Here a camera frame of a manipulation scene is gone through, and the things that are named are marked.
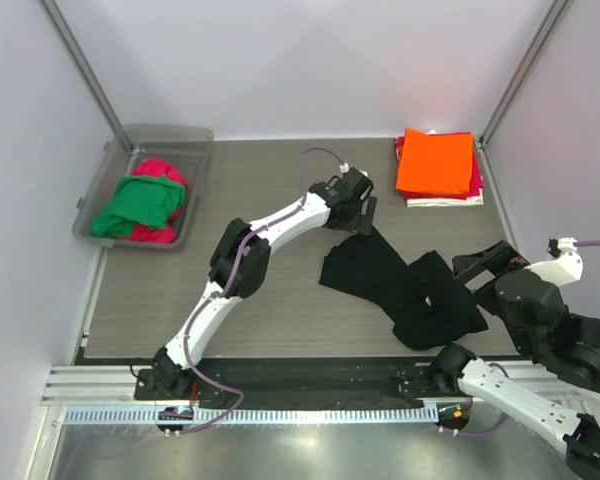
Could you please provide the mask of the black t shirt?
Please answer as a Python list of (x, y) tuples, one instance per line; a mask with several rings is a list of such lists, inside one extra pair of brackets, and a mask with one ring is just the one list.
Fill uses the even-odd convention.
[(408, 264), (377, 229), (333, 247), (319, 284), (380, 307), (393, 322), (393, 335), (412, 350), (443, 347), (488, 329), (472, 293), (437, 251)]

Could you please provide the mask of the grey plastic bin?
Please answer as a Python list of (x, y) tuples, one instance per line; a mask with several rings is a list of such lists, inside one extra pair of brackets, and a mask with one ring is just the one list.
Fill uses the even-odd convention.
[(103, 247), (179, 249), (206, 181), (214, 135), (204, 127), (128, 124), (127, 151), (112, 140), (73, 235)]

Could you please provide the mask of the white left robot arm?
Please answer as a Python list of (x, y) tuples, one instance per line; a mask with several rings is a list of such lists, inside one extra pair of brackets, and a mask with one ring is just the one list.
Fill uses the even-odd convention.
[(227, 315), (263, 285), (271, 256), (317, 228), (368, 235), (377, 198), (364, 171), (343, 166), (341, 174), (311, 185), (295, 202), (264, 218), (232, 220), (211, 258), (201, 297), (177, 334), (151, 363), (159, 388), (180, 399), (195, 381), (194, 367)]

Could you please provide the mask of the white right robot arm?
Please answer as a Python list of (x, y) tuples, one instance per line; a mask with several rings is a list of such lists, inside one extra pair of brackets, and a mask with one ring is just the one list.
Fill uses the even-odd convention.
[(452, 260), (477, 303), (504, 323), (524, 362), (505, 376), (493, 363), (451, 343), (428, 368), (442, 395), (476, 397), (538, 435), (581, 479), (600, 479), (600, 319), (570, 311), (562, 287), (579, 281), (584, 261), (574, 238), (552, 239), (531, 263), (506, 241)]

